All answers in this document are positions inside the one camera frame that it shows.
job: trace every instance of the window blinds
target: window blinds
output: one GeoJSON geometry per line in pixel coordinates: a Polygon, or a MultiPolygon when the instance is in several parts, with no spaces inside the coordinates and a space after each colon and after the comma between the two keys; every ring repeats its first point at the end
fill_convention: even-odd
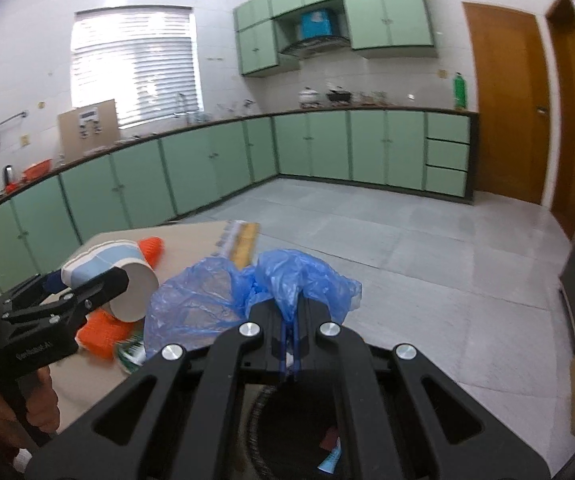
{"type": "Polygon", "coordinates": [[[196,27],[185,7],[79,13],[72,30],[72,104],[116,100],[118,124],[202,109],[196,27]]]}

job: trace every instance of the kettle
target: kettle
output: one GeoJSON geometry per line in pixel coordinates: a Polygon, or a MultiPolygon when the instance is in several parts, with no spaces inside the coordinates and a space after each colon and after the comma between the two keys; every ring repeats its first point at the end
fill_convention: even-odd
{"type": "Polygon", "coordinates": [[[16,174],[14,173],[14,168],[8,164],[3,168],[3,185],[8,186],[9,184],[14,184],[16,182],[16,174]]]}

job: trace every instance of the drawer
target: drawer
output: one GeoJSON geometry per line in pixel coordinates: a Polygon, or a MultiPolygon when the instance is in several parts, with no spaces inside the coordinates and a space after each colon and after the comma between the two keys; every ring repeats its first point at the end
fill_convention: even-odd
{"type": "Polygon", "coordinates": [[[467,170],[467,159],[470,155],[469,144],[457,144],[445,140],[427,141],[427,163],[430,166],[467,170]]]}
{"type": "Polygon", "coordinates": [[[425,190],[446,195],[465,196],[467,173],[426,166],[425,190]]]}
{"type": "Polygon", "coordinates": [[[470,119],[463,115],[428,113],[427,137],[469,143],[470,119]]]}

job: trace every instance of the countertop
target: countertop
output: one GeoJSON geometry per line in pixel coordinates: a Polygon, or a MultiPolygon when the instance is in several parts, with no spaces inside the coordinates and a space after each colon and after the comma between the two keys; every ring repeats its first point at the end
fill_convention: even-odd
{"type": "Polygon", "coordinates": [[[409,110],[415,112],[438,112],[442,114],[452,114],[452,115],[463,115],[463,116],[477,116],[477,112],[470,112],[470,111],[457,111],[457,110],[449,110],[446,108],[422,108],[422,107],[410,107],[410,106],[376,106],[376,105],[362,105],[362,106],[336,106],[336,107],[322,107],[322,108],[297,108],[296,110],[286,110],[284,112],[274,112],[270,114],[258,114],[258,115],[251,115],[251,116],[242,116],[236,117],[232,119],[223,119],[218,121],[210,121],[208,123],[201,123],[201,124],[191,124],[189,126],[185,126],[184,128],[176,128],[174,130],[170,130],[167,132],[157,133],[157,134],[148,134],[144,136],[138,137],[131,137],[127,139],[122,139],[118,143],[115,143],[111,146],[107,146],[105,150],[101,150],[98,152],[93,153],[92,155],[85,156],[83,158],[79,158],[67,164],[63,164],[62,166],[57,166],[52,168],[52,170],[44,174],[42,177],[37,178],[31,182],[27,182],[26,184],[20,185],[15,191],[6,195],[0,195],[0,204],[7,202],[10,198],[17,195],[18,193],[23,192],[26,189],[29,189],[36,184],[39,184],[43,180],[47,180],[50,177],[53,177],[63,171],[70,170],[71,168],[75,168],[79,164],[83,164],[85,162],[89,162],[90,160],[94,160],[95,158],[99,158],[100,156],[107,155],[108,153],[117,152],[123,150],[124,148],[129,148],[131,146],[135,146],[136,144],[141,144],[142,142],[148,142],[149,140],[154,139],[162,139],[163,137],[167,137],[170,135],[181,134],[183,132],[188,132],[190,130],[197,130],[199,128],[206,128],[208,126],[215,126],[215,124],[227,124],[232,123],[234,121],[241,121],[241,120],[249,120],[249,119],[256,119],[256,118],[263,118],[263,117],[274,117],[279,115],[288,115],[288,114],[298,114],[298,113],[309,113],[309,112],[336,112],[342,110],[409,110]]]}

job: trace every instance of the cardboard box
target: cardboard box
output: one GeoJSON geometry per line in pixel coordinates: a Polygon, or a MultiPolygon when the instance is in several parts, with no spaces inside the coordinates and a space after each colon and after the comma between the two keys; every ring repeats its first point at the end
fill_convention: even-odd
{"type": "Polygon", "coordinates": [[[95,148],[112,146],[121,138],[116,116],[116,102],[112,99],[60,114],[58,129],[61,132],[65,163],[83,158],[84,153],[95,148]],[[83,128],[81,127],[81,114],[90,115],[90,120],[83,119],[85,123],[83,128]]]}

